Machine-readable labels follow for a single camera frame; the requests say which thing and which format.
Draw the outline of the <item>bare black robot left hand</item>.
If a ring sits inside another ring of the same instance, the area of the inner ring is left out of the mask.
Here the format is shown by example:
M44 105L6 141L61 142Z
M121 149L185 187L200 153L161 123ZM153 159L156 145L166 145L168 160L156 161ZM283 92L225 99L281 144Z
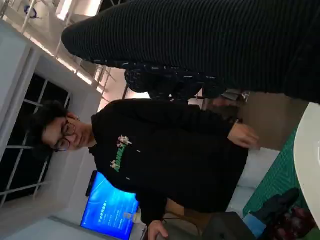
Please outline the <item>bare black robot left hand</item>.
M276 194L263 203L256 211L250 211L242 221L258 240L267 227L275 224L282 215L286 214L300 196L298 188L291 188L283 194Z

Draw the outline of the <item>black gloved robot right hand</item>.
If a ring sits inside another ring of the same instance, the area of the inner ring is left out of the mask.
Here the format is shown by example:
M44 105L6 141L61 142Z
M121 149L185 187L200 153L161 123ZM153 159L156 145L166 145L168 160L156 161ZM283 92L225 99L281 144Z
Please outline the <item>black gloved robot right hand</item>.
M320 101L317 0L132 0L67 27L67 51L120 69Z

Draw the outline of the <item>person's left hand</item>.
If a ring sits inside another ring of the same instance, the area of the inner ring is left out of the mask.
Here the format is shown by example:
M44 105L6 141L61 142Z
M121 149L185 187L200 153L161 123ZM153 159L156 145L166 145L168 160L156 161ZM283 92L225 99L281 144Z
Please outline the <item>person's left hand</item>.
M260 149L260 138L257 133L248 125L235 123L228 134L228 140L237 146L246 149Z

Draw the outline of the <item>person's right hand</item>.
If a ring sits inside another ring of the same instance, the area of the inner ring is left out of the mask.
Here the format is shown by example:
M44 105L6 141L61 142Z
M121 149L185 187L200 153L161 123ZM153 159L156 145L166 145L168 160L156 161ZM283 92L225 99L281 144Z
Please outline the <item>person's right hand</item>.
M165 239L169 236L163 223L160 220L154 220L148 226L148 239L156 240L158 235L161 235Z

